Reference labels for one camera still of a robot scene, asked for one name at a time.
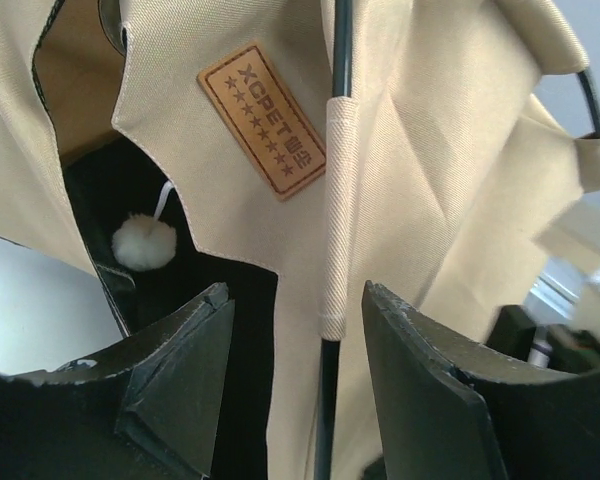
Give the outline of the beige pet tent fabric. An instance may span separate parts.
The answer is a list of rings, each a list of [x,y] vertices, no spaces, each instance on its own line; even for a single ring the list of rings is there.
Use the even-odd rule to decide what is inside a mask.
[[[482,340],[598,191],[551,1],[0,1],[0,238],[123,336],[0,378],[0,478],[362,479],[366,283]]]

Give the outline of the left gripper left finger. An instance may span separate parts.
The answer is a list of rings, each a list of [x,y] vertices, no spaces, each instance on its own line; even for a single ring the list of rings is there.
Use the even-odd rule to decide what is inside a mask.
[[[0,374],[0,479],[207,479],[235,305],[223,283],[54,371]]]

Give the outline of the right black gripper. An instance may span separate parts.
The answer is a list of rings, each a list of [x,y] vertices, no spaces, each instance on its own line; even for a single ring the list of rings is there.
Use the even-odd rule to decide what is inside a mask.
[[[540,325],[519,305],[502,306],[486,346],[537,366],[586,373],[600,368],[600,341],[587,330]]]

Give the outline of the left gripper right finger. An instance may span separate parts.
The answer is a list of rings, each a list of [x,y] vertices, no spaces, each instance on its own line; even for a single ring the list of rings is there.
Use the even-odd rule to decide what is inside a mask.
[[[600,479],[600,368],[541,368],[367,282],[367,356],[390,479]]]

